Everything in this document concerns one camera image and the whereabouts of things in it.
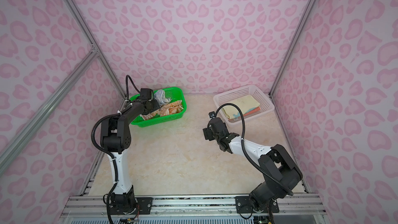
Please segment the orange blue lettered towel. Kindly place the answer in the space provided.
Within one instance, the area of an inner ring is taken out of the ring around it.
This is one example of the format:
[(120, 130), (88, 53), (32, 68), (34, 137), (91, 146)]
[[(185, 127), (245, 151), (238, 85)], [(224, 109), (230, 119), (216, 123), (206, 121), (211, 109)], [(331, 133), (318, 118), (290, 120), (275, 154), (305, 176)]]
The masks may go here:
[(157, 101), (160, 107), (167, 105), (172, 101), (170, 97), (166, 97), (166, 92), (162, 89), (154, 93), (154, 99)]

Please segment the pale yellow teal towel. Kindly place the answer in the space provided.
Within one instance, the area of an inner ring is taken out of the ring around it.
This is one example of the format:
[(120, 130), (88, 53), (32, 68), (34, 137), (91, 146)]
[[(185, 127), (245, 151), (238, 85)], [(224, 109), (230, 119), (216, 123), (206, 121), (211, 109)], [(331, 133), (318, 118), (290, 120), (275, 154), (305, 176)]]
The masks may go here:
[[(260, 107), (260, 103), (252, 95), (246, 95), (238, 99), (234, 99), (230, 101), (230, 103), (236, 105), (242, 114), (245, 114), (256, 107)], [(239, 113), (237, 108), (231, 105), (223, 107), (222, 111), (229, 120), (236, 117)]]

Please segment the red brown bear towel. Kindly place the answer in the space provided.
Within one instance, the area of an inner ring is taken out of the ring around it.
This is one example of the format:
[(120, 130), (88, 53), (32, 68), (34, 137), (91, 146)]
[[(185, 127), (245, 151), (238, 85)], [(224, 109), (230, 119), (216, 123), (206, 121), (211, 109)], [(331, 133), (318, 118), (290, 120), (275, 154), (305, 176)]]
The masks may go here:
[[(261, 110), (261, 107), (256, 107), (251, 111), (248, 111), (244, 114), (244, 118), (246, 117), (251, 117), (252, 115), (257, 114), (257, 112), (259, 112)], [(232, 119), (230, 119), (230, 121), (240, 121), (241, 120), (241, 115), (240, 113), (238, 113), (238, 115)]]

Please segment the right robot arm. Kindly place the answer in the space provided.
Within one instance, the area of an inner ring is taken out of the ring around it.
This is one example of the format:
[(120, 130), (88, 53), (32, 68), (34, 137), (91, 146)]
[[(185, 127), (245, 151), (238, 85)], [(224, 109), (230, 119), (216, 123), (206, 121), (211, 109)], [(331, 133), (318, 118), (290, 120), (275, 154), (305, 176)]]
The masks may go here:
[(245, 157), (264, 177), (264, 182), (239, 204), (238, 213), (261, 213), (266, 209), (277, 213), (277, 199), (294, 195), (293, 189), (302, 180), (303, 174), (284, 146), (277, 144), (269, 147), (248, 141), (237, 133), (229, 132), (219, 117), (210, 118), (203, 134), (206, 140), (216, 141), (222, 151)]

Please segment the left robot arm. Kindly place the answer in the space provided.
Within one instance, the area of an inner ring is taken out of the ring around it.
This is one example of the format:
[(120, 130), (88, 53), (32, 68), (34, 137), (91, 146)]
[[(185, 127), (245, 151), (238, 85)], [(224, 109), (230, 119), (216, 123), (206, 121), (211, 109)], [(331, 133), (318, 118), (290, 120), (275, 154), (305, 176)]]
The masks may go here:
[(113, 186), (107, 195), (107, 205), (120, 212), (132, 212), (137, 205), (127, 166), (126, 151), (132, 142), (129, 125), (137, 117), (159, 108), (155, 99), (139, 97), (125, 109), (100, 121), (100, 147), (108, 155), (113, 173)]

